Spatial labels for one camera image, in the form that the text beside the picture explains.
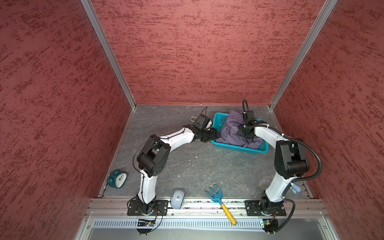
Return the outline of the purple trousers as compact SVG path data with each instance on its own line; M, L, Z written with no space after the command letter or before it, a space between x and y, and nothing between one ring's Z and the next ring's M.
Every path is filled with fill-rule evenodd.
M215 140L216 143L232 145L258 150L263 140L259 137L247 139L238 134L239 127L244 126L244 120L241 113L230 110L226 122L221 128L220 138Z

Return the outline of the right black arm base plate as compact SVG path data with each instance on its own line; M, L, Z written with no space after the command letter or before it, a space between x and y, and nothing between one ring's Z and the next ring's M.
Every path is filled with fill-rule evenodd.
M267 200L246 200L245 209L249 217L284 217L287 215L283 201L278 203Z

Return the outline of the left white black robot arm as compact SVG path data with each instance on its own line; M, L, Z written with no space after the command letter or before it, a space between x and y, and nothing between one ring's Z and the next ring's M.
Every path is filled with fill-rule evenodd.
M167 136L150 136L137 154L141 182L136 202L142 213L149 215L155 209L157 178L165 168L172 151L196 140L206 143L219 137L220 133L215 128L199 129L192 125Z

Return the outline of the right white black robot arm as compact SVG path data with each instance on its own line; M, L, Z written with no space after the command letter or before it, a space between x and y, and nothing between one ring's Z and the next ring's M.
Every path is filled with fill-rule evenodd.
M276 174L259 203L260 211L270 215L283 207L284 197L292 181L309 171L305 148L264 121L256 121L247 126L239 125L238 134L247 139L261 138L275 149Z

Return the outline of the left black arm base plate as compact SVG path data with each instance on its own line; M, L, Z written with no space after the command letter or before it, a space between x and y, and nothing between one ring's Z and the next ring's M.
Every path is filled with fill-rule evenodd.
M128 216L166 216L168 211L168 200L153 200L149 204L140 199L131 200L128 203Z

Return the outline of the teal plastic basket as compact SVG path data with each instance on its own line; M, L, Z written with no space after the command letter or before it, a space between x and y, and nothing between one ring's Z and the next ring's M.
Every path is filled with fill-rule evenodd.
M219 133L221 132L223 125L226 123L228 115L229 114L227 113L220 113L220 112L215 113L212 127L217 129ZM266 154L269 151L269 144L264 140L262 141L261 145L257 150L234 146L234 145L222 144L216 141L211 141L211 143L217 148L227 149L227 150L236 151L236 152L243 152L248 154Z

